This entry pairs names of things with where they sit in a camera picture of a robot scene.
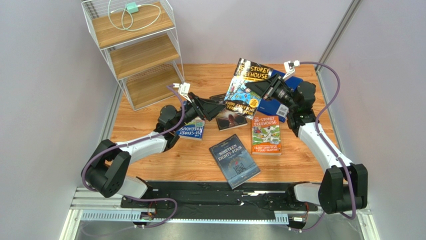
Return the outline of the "black 169-storey treehouse book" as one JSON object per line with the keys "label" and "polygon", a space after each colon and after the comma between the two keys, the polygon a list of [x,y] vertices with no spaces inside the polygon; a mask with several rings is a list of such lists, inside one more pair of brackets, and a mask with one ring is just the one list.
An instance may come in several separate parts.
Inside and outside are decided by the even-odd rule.
{"label": "black 169-storey treehouse book", "polygon": [[226,108],[247,119],[253,119],[261,97],[246,84],[267,80],[273,69],[269,66],[240,58],[224,98]]}

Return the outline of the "nineteen eighty-four book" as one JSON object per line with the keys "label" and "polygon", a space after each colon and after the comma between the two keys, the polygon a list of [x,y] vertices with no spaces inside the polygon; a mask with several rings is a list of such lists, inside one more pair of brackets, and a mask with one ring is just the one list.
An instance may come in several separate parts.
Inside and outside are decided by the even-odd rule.
{"label": "nineteen eighty-four book", "polygon": [[261,172],[236,134],[211,146],[209,152],[232,190]]}

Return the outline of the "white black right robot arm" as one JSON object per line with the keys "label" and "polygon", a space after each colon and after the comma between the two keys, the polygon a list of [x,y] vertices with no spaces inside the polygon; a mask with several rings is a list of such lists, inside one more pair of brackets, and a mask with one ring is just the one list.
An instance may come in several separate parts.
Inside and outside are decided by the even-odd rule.
{"label": "white black right robot arm", "polygon": [[319,162],[324,175],[321,183],[298,182],[288,190],[294,202],[320,206],[325,213],[344,213],[364,209],[368,204],[368,170],[354,164],[324,132],[313,111],[316,85],[302,81],[291,89],[283,77],[245,84],[251,93],[264,100],[277,100],[288,107],[286,122],[293,133],[308,147]]}

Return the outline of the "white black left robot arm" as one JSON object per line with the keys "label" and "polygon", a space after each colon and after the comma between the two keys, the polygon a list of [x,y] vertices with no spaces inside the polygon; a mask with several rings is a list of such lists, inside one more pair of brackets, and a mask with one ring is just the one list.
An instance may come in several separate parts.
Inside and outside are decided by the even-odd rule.
{"label": "white black left robot arm", "polygon": [[131,164],[154,154],[166,152],[179,140],[177,131],[195,118],[213,120],[225,104],[216,100],[200,98],[192,92],[180,109],[164,106],[155,129],[128,142],[102,140],[81,171],[84,186],[105,198],[116,194],[126,198],[140,199],[148,191],[148,184],[139,177],[127,174]]}

